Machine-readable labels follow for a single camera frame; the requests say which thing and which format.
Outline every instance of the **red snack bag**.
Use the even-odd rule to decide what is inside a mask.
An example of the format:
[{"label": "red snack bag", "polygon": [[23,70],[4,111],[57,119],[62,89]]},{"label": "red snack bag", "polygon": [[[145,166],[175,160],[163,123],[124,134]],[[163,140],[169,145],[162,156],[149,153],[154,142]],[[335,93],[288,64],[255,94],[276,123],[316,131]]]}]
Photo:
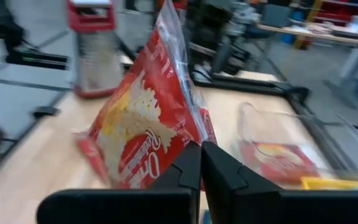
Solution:
[{"label": "red snack bag", "polygon": [[317,177],[313,162],[302,152],[301,146],[267,142],[241,142],[246,165],[274,182],[300,183],[301,177]]},{"label": "red snack bag", "polygon": [[97,172],[107,173],[114,187],[146,188],[190,140],[214,141],[212,126],[204,125],[208,110],[195,94],[180,22],[165,1],[149,41],[96,117],[86,137],[91,144],[80,138],[78,145],[98,148],[99,154],[86,156],[92,164],[103,162],[106,172]]}]

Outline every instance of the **box grater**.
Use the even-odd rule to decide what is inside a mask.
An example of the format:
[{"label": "box grater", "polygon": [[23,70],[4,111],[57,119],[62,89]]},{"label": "box grater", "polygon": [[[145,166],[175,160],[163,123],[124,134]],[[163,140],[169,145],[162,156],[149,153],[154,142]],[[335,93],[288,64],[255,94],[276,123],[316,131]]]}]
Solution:
[{"label": "box grater", "polygon": [[75,93],[83,98],[108,96],[120,84],[123,69],[114,34],[113,5],[79,7],[68,1],[75,32]]}]

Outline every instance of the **wooden table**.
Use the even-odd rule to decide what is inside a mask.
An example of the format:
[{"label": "wooden table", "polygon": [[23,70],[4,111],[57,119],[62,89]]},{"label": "wooden table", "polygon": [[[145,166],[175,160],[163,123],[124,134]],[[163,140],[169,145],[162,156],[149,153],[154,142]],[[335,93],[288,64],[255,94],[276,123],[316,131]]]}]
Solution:
[{"label": "wooden table", "polygon": [[[358,39],[337,37],[332,34],[314,34],[314,33],[302,32],[299,29],[296,29],[294,27],[279,28],[279,27],[266,26],[266,25],[262,25],[262,24],[257,24],[257,27],[259,29],[269,30],[272,32],[279,32],[279,33],[283,33],[283,34],[295,34],[295,35],[301,35],[304,37],[311,37],[311,38],[316,38],[316,39],[333,40],[333,41],[344,42],[344,43],[349,43],[349,44],[358,44]],[[334,29],[348,31],[348,28],[340,27],[340,26],[335,26]]]},{"label": "wooden table", "polygon": [[[241,77],[275,80],[272,75],[252,72],[244,72]],[[247,101],[259,110],[293,113],[288,103],[276,96],[211,88],[199,90],[209,108],[218,144],[225,150],[232,144],[239,103]],[[105,101],[81,100],[72,93],[67,94],[57,105],[60,114],[42,118],[0,165],[0,223],[35,223],[38,204],[58,190],[104,188],[77,149],[72,131],[89,126]],[[296,125],[295,132],[297,136],[306,136],[313,144],[301,124]],[[207,207],[202,193],[201,209]]]}]

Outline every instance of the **plastic bag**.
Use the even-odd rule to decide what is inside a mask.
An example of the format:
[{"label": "plastic bag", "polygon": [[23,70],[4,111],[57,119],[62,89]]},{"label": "plastic bag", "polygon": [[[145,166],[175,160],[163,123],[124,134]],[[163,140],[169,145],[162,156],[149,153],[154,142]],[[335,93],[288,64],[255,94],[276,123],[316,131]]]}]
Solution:
[{"label": "plastic bag", "polygon": [[112,187],[146,188],[191,140],[216,142],[203,103],[188,75],[180,21],[165,1],[143,51],[77,143]]}]

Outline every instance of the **black clamp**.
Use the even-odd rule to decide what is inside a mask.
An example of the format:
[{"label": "black clamp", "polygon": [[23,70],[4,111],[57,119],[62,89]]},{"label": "black clamp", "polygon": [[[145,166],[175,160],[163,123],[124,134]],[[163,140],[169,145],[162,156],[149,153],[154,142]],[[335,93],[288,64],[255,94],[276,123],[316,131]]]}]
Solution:
[{"label": "black clamp", "polygon": [[40,119],[44,116],[55,116],[58,112],[59,109],[52,106],[39,106],[33,111],[32,116],[35,119]]},{"label": "black clamp", "polygon": [[292,86],[289,83],[272,82],[277,88],[284,91],[286,98],[294,98],[302,106],[305,105],[305,101],[308,99],[310,90],[303,86]]}]

